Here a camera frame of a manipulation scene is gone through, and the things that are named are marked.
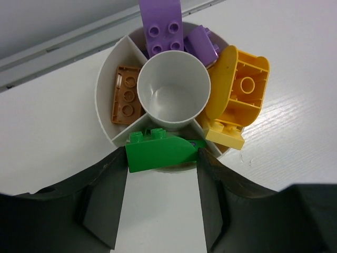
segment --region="purple brick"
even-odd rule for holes
[[[180,0],[139,0],[139,7],[150,57],[184,50]]]
[[[220,49],[212,44],[211,31],[202,25],[193,29],[184,39],[186,52],[197,57],[205,66],[209,66],[217,60]]]

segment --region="green curved block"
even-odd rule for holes
[[[205,141],[187,141],[157,128],[145,136],[142,132],[131,133],[130,143],[125,148],[129,171],[139,172],[194,162],[197,149],[205,146]]]

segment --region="center cup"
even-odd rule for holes
[[[188,125],[205,108],[211,80],[205,66],[183,51],[165,51],[142,67],[139,101],[154,123],[167,130]]]

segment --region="yellow block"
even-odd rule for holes
[[[261,111],[269,62],[228,46],[209,69],[211,95],[206,106],[210,120],[246,127]]]
[[[197,121],[203,128],[207,140],[222,145],[222,147],[219,147],[220,150],[225,150],[224,146],[238,150],[242,149],[244,144],[244,139],[241,136],[242,128],[210,121],[205,115],[198,117]]]
[[[197,118],[206,139],[241,150],[242,128],[260,114],[269,76],[269,62],[228,46],[209,69],[211,95]]]

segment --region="white table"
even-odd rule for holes
[[[224,164],[274,190],[337,182],[336,13],[328,0],[227,0],[184,19],[271,63],[263,110]],[[94,106],[110,50],[0,94],[0,192],[36,192],[113,151]],[[115,252],[206,252],[196,170],[128,175]]]

